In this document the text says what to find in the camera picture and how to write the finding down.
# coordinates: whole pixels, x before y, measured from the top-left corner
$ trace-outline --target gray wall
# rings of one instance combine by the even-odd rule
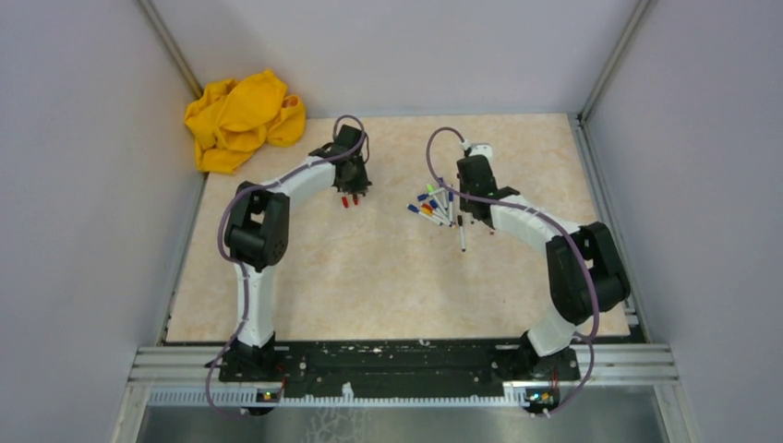
[[[202,82],[273,68],[311,115],[579,111],[635,0],[155,0]]]
[[[660,1],[589,128],[704,440],[781,441],[783,3]]]
[[[107,441],[199,189],[130,0],[0,6],[0,441]]]

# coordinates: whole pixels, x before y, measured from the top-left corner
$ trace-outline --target marble-patterned mat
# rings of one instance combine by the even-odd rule
[[[237,175],[208,178],[167,341],[221,341],[236,326],[236,280],[215,246],[218,221],[242,181],[260,182],[299,164],[329,141],[333,119],[311,119],[291,148],[262,147]],[[324,191],[292,213],[290,244],[278,265],[278,340],[518,336],[549,301],[546,260],[505,233],[456,229],[406,209],[431,177],[424,149],[431,132],[453,126],[494,149],[498,185],[575,222],[596,218],[565,114],[377,117],[367,170],[373,186],[358,206]],[[433,147],[439,173],[455,181],[462,152],[442,134]],[[602,335],[627,335],[621,306],[601,317]]]

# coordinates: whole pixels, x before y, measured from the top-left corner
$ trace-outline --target yellow towel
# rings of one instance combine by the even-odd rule
[[[204,95],[190,103],[185,125],[195,140],[200,171],[233,174],[267,139],[291,146],[305,131],[305,105],[267,69],[242,81],[210,83]]]

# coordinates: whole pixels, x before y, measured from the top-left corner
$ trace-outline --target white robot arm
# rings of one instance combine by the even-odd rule
[[[342,126],[334,142],[311,152],[296,168],[301,172],[285,180],[262,183],[264,190],[251,192],[232,209],[223,240],[231,257],[242,263],[235,263],[237,321],[245,322],[237,335],[237,346],[248,348],[249,353],[273,342],[274,271],[288,247],[290,210],[332,186],[346,194],[365,195],[367,187],[372,185],[367,179],[361,150],[339,161],[330,161],[359,143],[361,136],[359,129]],[[255,185],[245,182],[239,186],[237,193],[249,186]],[[252,214],[261,212],[264,214],[261,223],[251,220]],[[244,318],[246,300],[247,319]]]
[[[307,157],[302,164],[312,164],[322,160],[319,157]],[[276,185],[276,180],[262,183],[269,186],[267,191],[273,194],[283,194],[290,199],[290,209],[295,210],[299,205],[313,197],[320,191],[329,189],[334,185],[336,166],[331,163],[316,164],[290,179]],[[237,284],[237,321],[242,321],[244,314],[245,288],[243,284],[242,269],[234,264]],[[274,294],[274,270],[276,266],[267,266],[261,271],[252,267],[246,267],[249,307],[247,309],[247,321],[239,332],[237,339],[250,346],[261,347],[267,343],[274,334],[272,325],[272,295]]]
[[[606,225],[578,226],[533,205],[515,189],[498,189],[489,160],[489,145],[463,145],[465,157],[457,162],[460,192],[516,204],[528,210],[461,198],[460,208],[490,227],[509,233],[547,257],[552,305],[544,317],[522,337],[520,349],[530,366],[558,353],[571,343],[577,327],[592,316],[592,304],[582,269],[561,233],[537,217],[543,213],[570,235],[585,260],[593,260],[590,277],[596,286],[598,308],[606,312],[630,294],[630,285]]]

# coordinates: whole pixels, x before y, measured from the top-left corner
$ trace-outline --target metal base panel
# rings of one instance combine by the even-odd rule
[[[512,349],[514,345],[499,345]],[[663,344],[597,344],[593,374],[586,388],[655,387],[677,388],[679,377],[671,352]],[[573,345],[580,375],[590,358],[585,345]],[[205,365],[218,353],[217,346],[178,346],[139,348],[128,378],[126,396],[115,430],[115,442],[136,441],[147,407],[206,407],[204,384],[209,369]],[[212,397],[223,408],[513,408],[521,416],[527,405],[527,389],[546,389],[547,381],[512,380],[503,382],[502,395],[452,398],[357,398],[343,386],[342,396],[286,398],[280,382],[230,382],[211,380]],[[568,390],[575,381],[561,381]],[[274,401],[264,394],[275,393]],[[671,414],[664,423],[671,421]]]

